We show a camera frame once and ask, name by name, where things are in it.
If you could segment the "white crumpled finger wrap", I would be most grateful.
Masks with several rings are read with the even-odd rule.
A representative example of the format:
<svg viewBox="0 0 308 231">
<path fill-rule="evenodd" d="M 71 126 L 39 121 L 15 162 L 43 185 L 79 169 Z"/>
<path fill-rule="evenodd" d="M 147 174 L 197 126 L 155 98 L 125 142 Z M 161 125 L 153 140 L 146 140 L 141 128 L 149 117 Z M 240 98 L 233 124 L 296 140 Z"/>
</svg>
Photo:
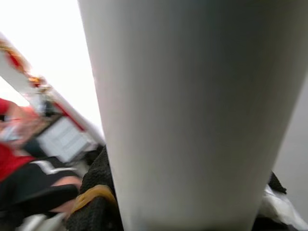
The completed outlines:
<svg viewBox="0 0 308 231">
<path fill-rule="evenodd" d="M 258 214 L 275 222 L 291 225 L 298 231 L 308 231 L 308 223 L 302 219 L 287 196 L 268 185 L 263 192 Z"/>
</svg>

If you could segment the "white grey tablet device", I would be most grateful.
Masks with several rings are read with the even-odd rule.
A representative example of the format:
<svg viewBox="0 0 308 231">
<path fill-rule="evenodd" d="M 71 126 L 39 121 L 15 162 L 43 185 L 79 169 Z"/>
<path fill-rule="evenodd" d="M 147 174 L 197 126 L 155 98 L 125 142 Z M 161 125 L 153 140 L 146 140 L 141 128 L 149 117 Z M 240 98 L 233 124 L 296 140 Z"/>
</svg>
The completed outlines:
<svg viewBox="0 0 308 231">
<path fill-rule="evenodd" d="M 59 118 L 37 140 L 47 156 L 56 156 L 64 163 L 78 158 L 91 145 L 87 135 L 67 117 Z"/>
</svg>

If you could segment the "white frame bar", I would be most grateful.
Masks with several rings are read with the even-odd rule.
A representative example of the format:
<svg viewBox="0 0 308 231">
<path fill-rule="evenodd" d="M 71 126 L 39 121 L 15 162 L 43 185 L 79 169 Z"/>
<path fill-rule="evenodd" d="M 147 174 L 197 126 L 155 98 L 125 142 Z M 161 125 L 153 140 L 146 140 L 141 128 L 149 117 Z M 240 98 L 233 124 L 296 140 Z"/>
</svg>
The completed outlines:
<svg viewBox="0 0 308 231">
<path fill-rule="evenodd" d="M 64 215 L 57 214 L 52 218 L 47 218 L 43 214 L 33 215 L 24 219 L 15 231 L 66 231 Z"/>
</svg>

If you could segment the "tan rubber band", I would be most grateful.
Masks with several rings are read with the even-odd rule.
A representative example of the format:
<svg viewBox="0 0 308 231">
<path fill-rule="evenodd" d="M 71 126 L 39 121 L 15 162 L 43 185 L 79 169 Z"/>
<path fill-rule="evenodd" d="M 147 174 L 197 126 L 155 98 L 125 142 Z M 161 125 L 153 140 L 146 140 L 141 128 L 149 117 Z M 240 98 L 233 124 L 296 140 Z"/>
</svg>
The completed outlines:
<svg viewBox="0 0 308 231">
<path fill-rule="evenodd" d="M 117 201 L 111 189 L 107 185 L 96 185 L 86 190 L 84 193 L 80 194 L 75 199 L 75 203 L 71 210 L 71 214 L 82 209 L 84 206 L 89 204 L 96 197 L 102 197 L 108 202 L 110 202 L 111 205 L 117 207 Z"/>
</svg>

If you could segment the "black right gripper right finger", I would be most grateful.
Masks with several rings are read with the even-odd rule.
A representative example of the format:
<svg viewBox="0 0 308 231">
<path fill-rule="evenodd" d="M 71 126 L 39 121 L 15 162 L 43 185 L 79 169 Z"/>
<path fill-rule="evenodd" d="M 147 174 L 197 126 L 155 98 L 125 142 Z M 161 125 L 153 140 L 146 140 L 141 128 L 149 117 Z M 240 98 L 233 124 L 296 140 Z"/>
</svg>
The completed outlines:
<svg viewBox="0 0 308 231">
<path fill-rule="evenodd" d="M 283 187 L 278 179 L 278 177 L 274 174 L 274 172 L 271 172 L 268 186 L 277 193 L 287 194 L 287 189 Z"/>
</svg>

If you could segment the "white plastic table leg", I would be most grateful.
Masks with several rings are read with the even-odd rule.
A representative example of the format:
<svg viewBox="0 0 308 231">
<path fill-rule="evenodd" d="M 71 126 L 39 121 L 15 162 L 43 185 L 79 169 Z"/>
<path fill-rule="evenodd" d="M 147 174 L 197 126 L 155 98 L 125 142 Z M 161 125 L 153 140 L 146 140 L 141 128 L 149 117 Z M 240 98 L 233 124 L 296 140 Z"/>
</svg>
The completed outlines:
<svg viewBox="0 0 308 231">
<path fill-rule="evenodd" d="M 125 231 L 250 231 L 308 73 L 308 0 L 78 0 Z"/>
</svg>

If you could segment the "person in red shirt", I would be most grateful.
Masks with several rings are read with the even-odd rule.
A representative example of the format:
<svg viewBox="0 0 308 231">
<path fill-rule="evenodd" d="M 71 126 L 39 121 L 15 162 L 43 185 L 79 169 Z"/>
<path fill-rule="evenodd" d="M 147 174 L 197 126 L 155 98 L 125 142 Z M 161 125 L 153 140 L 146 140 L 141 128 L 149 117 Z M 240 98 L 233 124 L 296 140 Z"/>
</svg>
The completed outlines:
<svg viewBox="0 0 308 231">
<path fill-rule="evenodd" d="M 32 129 L 27 113 L 15 103 L 0 98 L 0 130 L 16 127 L 15 141 L 0 138 L 0 212 L 34 214 L 65 213 L 72 210 L 81 186 L 73 168 L 56 157 L 35 158 L 22 147 Z"/>
</svg>

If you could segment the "white board with red print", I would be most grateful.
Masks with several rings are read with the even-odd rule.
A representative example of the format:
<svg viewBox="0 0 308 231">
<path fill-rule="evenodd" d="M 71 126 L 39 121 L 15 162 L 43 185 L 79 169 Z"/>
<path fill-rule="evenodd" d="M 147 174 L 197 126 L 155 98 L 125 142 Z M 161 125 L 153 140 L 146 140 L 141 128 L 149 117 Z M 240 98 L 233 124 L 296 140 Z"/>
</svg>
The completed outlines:
<svg viewBox="0 0 308 231">
<path fill-rule="evenodd" d="M 105 145 L 102 134 L 78 112 L 42 75 L 32 73 L 32 66 L 0 32 L 0 76 L 30 105 L 43 113 L 43 102 L 51 101 L 55 109 L 68 114 L 77 127 L 85 130 L 93 140 Z"/>
</svg>

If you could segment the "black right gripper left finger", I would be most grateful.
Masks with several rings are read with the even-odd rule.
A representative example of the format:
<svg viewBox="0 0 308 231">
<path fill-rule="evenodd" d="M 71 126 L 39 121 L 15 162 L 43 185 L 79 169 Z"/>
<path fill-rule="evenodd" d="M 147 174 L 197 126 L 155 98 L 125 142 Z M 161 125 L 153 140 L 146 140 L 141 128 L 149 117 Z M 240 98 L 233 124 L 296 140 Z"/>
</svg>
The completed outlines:
<svg viewBox="0 0 308 231">
<path fill-rule="evenodd" d="M 84 175 L 79 195 L 96 185 L 107 185 L 117 201 L 105 145 Z M 102 197 L 96 197 L 82 209 L 71 214 L 66 222 L 66 229 L 67 231 L 124 231 L 118 205 L 115 207 Z"/>
</svg>

